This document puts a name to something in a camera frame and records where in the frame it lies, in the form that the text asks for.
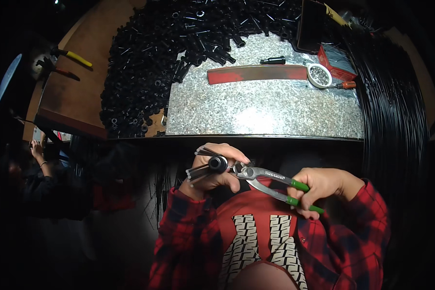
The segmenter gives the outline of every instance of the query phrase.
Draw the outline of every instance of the person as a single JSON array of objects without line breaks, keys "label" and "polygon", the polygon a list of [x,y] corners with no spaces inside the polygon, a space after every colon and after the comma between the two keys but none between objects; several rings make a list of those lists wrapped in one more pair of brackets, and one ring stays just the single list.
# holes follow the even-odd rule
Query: person
[{"label": "person", "polygon": [[[229,166],[249,159],[228,144],[207,143]],[[196,156],[192,167],[209,157]],[[169,191],[159,227],[148,289],[380,289],[390,237],[387,207],[370,181],[335,168],[303,168],[293,179],[307,193],[289,205],[256,189],[212,207],[210,190],[240,181],[228,171]],[[259,180],[268,186],[268,180]],[[355,223],[333,224],[327,212],[308,211],[337,196]]]},{"label": "person", "polygon": [[13,159],[8,162],[8,182],[11,191],[16,192],[14,205],[18,212],[38,218],[82,220],[92,208],[91,195],[83,186],[70,181],[67,168],[60,164],[50,165],[44,159],[37,140],[30,146],[35,160],[30,168],[23,171],[19,162]]}]

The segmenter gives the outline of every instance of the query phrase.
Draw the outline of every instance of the yellow-handled pliers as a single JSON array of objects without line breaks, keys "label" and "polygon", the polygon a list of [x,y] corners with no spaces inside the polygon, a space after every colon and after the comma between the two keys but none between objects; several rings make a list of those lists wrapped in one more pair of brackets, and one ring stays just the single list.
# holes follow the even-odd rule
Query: yellow-handled pliers
[{"label": "yellow-handled pliers", "polygon": [[79,62],[81,62],[82,64],[88,66],[88,67],[92,67],[92,63],[86,61],[85,59],[83,59],[81,56],[75,54],[72,51],[64,51],[62,49],[58,49],[58,47],[55,47],[51,50],[52,55],[58,56],[58,55],[65,55],[69,58],[75,59]]}]

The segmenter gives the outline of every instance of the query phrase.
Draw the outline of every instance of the hand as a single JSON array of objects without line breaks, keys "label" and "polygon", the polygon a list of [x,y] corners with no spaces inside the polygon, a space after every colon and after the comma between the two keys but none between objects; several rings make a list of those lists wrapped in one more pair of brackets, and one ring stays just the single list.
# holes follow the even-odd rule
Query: hand
[{"label": "hand", "polygon": [[319,219],[319,213],[308,211],[308,208],[316,200],[337,194],[350,201],[364,186],[361,179],[336,168],[303,168],[293,179],[306,183],[310,189],[305,194],[301,190],[287,188],[287,194],[301,201],[301,206],[296,208],[300,215],[314,220]]},{"label": "hand", "polygon": [[[229,166],[233,166],[235,161],[240,161],[245,164],[249,163],[249,159],[240,150],[230,146],[227,143],[206,143],[204,146],[224,156],[227,159]],[[192,167],[207,164],[209,159],[209,156],[197,155],[193,161]],[[229,169],[222,174],[213,174],[202,180],[198,180],[193,184],[193,187],[190,187],[189,182],[184,182],[180,186],[179,190],[194,200],[202,200],[205,191],[213,189],[219,185],[228,186],[234,193],[240,190],[240,182],[238,181],[237,177],[229,173]]]},{"label": "hand", "polygon": [[32,156],[34,156],[35,159],[42,157],[42,147],[39,142],[37,140],[32,140],[31,144],[32,148],[30,149],[30,152],[32,153]]}]

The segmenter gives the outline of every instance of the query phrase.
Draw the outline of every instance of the orange screwdriver handle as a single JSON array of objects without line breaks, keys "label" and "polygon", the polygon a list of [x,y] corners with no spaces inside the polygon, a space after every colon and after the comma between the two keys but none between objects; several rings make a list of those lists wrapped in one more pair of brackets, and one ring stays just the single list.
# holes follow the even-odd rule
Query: orange screwdriver handle
[{"label": "orange screwdriver handle", "polygon": [[356,88],[356,83],[355,82],[342,82],[341,84],[338,85],[339,89],[352,89],[352,88]]}]

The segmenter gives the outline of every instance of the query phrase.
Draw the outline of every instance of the white bowl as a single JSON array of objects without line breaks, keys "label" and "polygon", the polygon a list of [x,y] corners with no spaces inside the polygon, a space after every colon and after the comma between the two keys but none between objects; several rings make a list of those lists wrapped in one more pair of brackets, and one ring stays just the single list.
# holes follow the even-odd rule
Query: white bowl
[{"label": "white bowl", "polygon": [[[321,70],[323,70],[325,73],[327,73],[327,77],[329,78],[329,82],[326,85],[323,84],[319,84],[318,82],[316,82],[315,80],[313,80],[313,78],[311,77],[311,74],[309,73],[312,67],[318,67]],[[315,86],[318,87],[320,89],[325,89],[326,87],[332,85],[332,75],[330,74],[329,70],[323,66],[323,65],[319,65],[319,64],[310,64],[307,66],[307,78],[309,79],[309,81]]]}]

